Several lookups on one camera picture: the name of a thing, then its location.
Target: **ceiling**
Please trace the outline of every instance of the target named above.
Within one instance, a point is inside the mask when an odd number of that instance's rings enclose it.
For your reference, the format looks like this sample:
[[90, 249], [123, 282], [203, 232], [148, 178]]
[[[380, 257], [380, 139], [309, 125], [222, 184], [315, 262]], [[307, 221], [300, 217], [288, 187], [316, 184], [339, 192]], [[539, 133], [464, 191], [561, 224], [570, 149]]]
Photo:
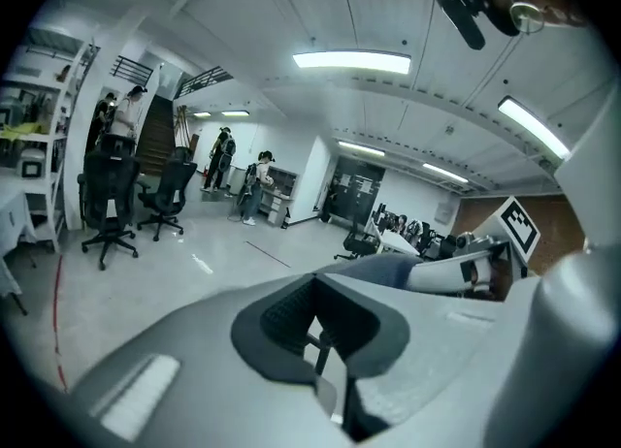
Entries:
[[[460, 193], [556, 190], [551, 172], [558, 160], [499, 113], [498, 103], [513, 96], [571, 148], [614, 76], [611, 57], [589, 28], [548, 26], [509, 38], [480, 17], [487, 44], [474, 51], [434, 0], [76, 1], [117, 15], [135, 3], [148, 5], [146, 25], [170, 35], [177, 50], [196, 53], [205, 69], [220, 65], [231, 73], [240, 84], [237, 100], [252, 93], [264, 110], [384, 149], [388, 166]], [[411, 68], [403, 76], [303, 71], [291, 57], [331, 48], [404, 53]], [[423, 162], [471, 182], [455, 188], [427, 177]]]

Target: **wooden stairs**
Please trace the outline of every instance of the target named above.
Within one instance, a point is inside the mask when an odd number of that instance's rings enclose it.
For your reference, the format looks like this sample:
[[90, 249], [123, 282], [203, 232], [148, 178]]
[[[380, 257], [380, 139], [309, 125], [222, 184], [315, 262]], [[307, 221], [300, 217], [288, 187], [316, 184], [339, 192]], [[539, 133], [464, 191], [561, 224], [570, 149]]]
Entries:
[[174, 149], [173, 102], [155, 95], [136, 149], [136, 157], [141, 161], [141, 173], [162, 176], [164, 165]]

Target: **brick wall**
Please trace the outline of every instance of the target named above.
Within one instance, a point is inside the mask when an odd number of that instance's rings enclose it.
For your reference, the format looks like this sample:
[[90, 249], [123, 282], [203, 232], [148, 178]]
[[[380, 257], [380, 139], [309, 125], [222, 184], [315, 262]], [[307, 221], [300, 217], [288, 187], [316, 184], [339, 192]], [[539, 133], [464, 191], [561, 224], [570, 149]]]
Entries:
[[[462, 199], [452, 233], [472, 231], [507, 198]], [[517, 197], [541, 232], [529, 268], [543, 274], [564, 255], [581, 250], [584, 233], [565, 195]]]

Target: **glossy concrete floor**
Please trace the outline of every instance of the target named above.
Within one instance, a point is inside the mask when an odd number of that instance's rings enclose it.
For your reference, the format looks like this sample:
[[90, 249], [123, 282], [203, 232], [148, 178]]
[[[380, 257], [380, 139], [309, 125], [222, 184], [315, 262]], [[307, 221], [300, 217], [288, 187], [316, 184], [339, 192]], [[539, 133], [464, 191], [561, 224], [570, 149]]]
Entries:
[[[22, 316], [11, 299], [0, 305], [16, 351], [33, 374], [63, 389], [57, 367], [61, 365], [71, 390], [105, 355], [172, 310], [223, 289], [313, 271], [334, 263], [333, 255], [343, 252], [342, 228], [311, 220], [282, 230], [268, 225], [264, 217], [249, 227], [227, 219], [231, 201], [222, 193], [207, 195], [199, 186], [197, 175], [179, 215], [183, 236], [164, 226], [160, 241], [154, 242], [154, 227], [145, 226], [134, 240], [127, 239], [140, 257], [111, 247], [103, 272], [97, 267], [100, 248], [93, 246], [86, 254], [81, 250], [81, 241], [95, 235], [92, 230], [66, 234], [61, 256], [43, 247], [30, 248], [36, 269], [25, 248], [7, 257], [29, 315]], [[137, 206], [136, 219], [145, 216]], [[318, 336], [316, 323], [311, 330]], [[313, 361], [317, 353], [308, 349]], [[336, 353], [330, 354], [324, 377], [333, 383], [344, 379]]]

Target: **white table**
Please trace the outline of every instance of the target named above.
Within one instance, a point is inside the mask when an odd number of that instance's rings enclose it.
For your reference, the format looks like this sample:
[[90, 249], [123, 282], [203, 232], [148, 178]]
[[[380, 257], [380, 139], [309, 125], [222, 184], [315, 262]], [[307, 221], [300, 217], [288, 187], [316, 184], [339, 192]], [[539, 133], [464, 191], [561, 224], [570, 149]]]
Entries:
[[406, 255], [420, 256], [418, 250], [397, 233], [393, 233], [392, 231], [384, 231], [384, 234], [381, 234], [375, 223], [373, 223], [373, 230], [379, 239], [377, 253], [381, 253], [384, 247], [386, 247], [394, 251], [398, 251], [399, 253], [405, 253]]
[[0, 297], [11, 295], [21, 313], [26, 315], [27, 312], [17, 296], [21, 294], [21, 289], [4, 261], [4, 256], [17, 246], [22, 235], [28, 241], [36, 239], [26, 194], [20, 189], [3, 187], [0, 191]]

